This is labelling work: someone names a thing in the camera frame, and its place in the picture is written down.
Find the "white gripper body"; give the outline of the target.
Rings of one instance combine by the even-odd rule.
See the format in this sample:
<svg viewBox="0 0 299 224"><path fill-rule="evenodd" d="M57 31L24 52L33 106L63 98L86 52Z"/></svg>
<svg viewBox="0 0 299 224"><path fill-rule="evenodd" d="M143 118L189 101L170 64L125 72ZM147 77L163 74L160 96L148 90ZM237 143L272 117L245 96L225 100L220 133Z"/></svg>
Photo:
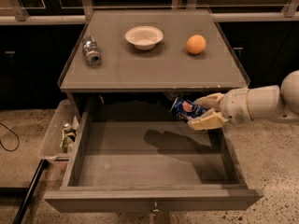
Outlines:
<svg viewBox="0 0 299 224"><path fill-rule="evenodd" d="M250 121L248 110L249 89L233 89L224 94L220 101L221 113L233 124Z"/></svg>

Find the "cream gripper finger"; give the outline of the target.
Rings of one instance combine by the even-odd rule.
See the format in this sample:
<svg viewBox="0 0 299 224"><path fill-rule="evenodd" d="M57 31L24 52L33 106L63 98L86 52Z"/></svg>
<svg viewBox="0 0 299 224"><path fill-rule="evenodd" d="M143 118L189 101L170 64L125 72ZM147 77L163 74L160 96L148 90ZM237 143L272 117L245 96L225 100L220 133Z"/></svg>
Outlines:
<svg viewBox="0 0 299 224"><path fill-rule="evenodd" d="M190 119L188 126L196 131L214 130L221 128L229 120L214 108L209 109L201 117Z"/></svg>
<svg viewBox="0 0 299 224"><path fill-rule="evenodd" d="M217 111L220 111L221 99L224 97L223 93L217 92L209 94L208 96L198 98L194 101L196 105L200 105L206 109L214 108Z"/></svg>

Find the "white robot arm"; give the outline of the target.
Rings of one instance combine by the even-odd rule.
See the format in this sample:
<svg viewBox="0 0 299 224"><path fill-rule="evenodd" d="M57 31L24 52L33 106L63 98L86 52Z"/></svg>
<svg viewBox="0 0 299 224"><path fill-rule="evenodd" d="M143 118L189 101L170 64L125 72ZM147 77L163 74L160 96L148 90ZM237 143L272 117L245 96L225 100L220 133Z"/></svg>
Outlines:
<svg viewBox="0 0 299 224"><path fill-rule="evenodd" d="M233 89L225 94L201 97L194 103L207 108L207 112L187 122L193 130L212 130L226 122L237 124L256 119L296 122L299 120L299 71L288 74L281 86Z"/></svg>

